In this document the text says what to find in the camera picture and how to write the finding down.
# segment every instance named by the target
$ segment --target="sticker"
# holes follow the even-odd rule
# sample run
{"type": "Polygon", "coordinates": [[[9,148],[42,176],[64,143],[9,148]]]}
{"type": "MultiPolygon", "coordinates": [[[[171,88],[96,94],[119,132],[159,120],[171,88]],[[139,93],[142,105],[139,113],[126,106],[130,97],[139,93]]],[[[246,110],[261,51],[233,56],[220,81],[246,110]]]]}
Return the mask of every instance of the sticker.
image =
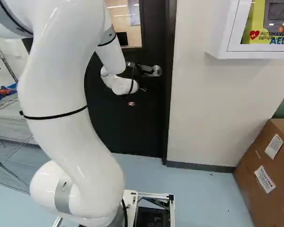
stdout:
{"type": "Polygon", "coordinates": [[[259,34],[260,34],[260,31],[251,31],[251,32],[249,33],[249,36],[250,36],[250,38],[251,38],[252,40],[254,40],[255,38],[258,37],[259,34]]]}
{"type": "Polygon", "coordinates": [[[275,156],[277,155],[278,151],[280,150],[283,143],[284,142],[281,139],[281,137],[278,134],[276,134],[270,141],[267,148],[265,149],[265,153],[267,153],[268,156],[270,156],[271,159],[273,160],[275,156]]]}
{"type": "Polygon", "coordinates": [[[260,168],[255,171],[255,175],[267,194],[276,188],[276,185],[269,178],[263,166],[260,166],[260,168]]]}

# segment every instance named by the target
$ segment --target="baseboard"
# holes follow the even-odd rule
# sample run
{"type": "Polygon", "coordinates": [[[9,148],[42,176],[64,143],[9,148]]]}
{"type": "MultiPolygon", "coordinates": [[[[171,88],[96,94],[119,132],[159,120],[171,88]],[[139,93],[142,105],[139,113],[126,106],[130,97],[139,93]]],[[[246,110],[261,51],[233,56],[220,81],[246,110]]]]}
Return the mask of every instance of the baseboard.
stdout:
{"type": "Polygon", "coordinates": [[[202,170],[202,171],[218,172],[218,173],[233,173],[235,170],[235,167],[231,166],[213,166],[213,165],[186,163],[186,162],[174,162],[168,160],[166,161],[166,166],[178,169],[193,169],[193,170],[202,170]]]}

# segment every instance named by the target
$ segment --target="white wall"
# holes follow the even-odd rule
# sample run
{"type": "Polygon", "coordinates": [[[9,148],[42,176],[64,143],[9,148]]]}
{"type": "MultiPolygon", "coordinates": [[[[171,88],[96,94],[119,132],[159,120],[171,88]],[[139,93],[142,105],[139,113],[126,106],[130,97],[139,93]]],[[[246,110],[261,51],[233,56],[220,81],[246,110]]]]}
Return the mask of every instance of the white wall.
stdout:
{"type": "Polygon", "coordinates": [[[204,53],[211,1],[177,1],[168,160],[236,166],[284,98],[284,60],[204,53]]]}

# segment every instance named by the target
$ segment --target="black cable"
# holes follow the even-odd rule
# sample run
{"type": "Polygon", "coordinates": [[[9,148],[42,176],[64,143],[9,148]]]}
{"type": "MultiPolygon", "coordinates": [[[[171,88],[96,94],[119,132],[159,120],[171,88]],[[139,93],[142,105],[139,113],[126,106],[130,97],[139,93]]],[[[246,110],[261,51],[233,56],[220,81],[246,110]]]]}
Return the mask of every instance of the black cable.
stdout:
{"type": "Polygon", "coordinates": [[[122,207],[123,207],[123,212],[124,212],[124,227],[128,227],[127,211],[126,211],[126,206],[125,206],[125,202],[123,199],[122,199],[122,207]]]}
{"type": "Polygon", "coordinates": [[[136,66],[133,68],[133,73],[132,73],[132,83],[131,83],[131,89],[129,89],[128,94],[130,95],[131,92],[133,91],[133,82],[134,82],[134,70],[136,69],[136,66]]]}
{"type": "Polygon", "coordinates": [[[122,98],[125,98],[127,97],[128,95],[131,94],[131,92],[133,91],[133,85],[134,85],[134,72],[135,72],[135,69],[136,69],[136,66],[134,66],[133,70],[132,70],[132,77],[131,77],[131,80],[132,80],[132,83],[131,83],[131,87],[129,89],[129,92],[126,94],[126,95],[121,95],[120,97],[122,98]]]}
{"type": "Polygon", "coordinates": [[[79,110],[75,110],[69,113],[63,113],[63,114],[59,114],[59,115],[55,115],[55,116],[47,116],[47,117],[30,117],[30,116],[26,116],[24,115],[23,111],[20,111],[20,115],[24,116],[26,119],[29,120],[50,120],[50,119],[55,119],[55,118],[60,118],[60,117],[66,117],[66,116],[70,116],[73,114],[77,114],[83,110],[85,110],[87,108],[87,105],[85,107],[80,108],[79,110]]]}

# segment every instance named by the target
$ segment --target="door window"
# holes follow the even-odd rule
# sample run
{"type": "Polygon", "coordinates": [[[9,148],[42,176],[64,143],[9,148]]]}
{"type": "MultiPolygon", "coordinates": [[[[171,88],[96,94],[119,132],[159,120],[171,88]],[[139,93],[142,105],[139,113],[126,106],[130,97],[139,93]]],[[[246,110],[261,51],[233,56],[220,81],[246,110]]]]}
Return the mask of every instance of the door window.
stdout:
{"type": "Polygon", "coordinates": [[[139,0],[105,0],[122,48],[142,47],[139,0]]]}

